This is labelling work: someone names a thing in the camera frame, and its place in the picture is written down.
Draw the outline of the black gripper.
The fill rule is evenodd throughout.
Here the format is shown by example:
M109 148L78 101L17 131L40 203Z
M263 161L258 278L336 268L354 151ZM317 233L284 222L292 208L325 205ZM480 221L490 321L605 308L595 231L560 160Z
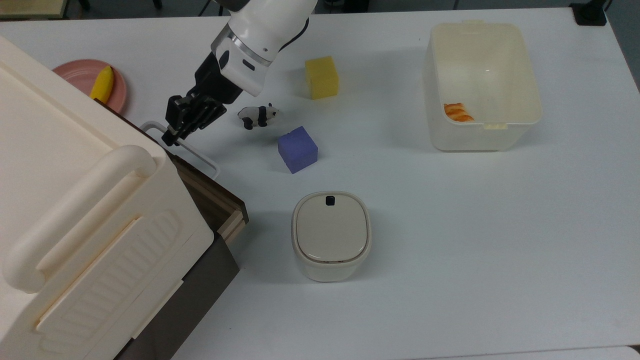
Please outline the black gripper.
M185 96L174 95L167 100L167 129L161 137L172 147L185 141L196 130L202 130L227 111L226 105L237 100L243 90L221 74L229 61L229 51L220 58L213 53L195 72L195 85Z

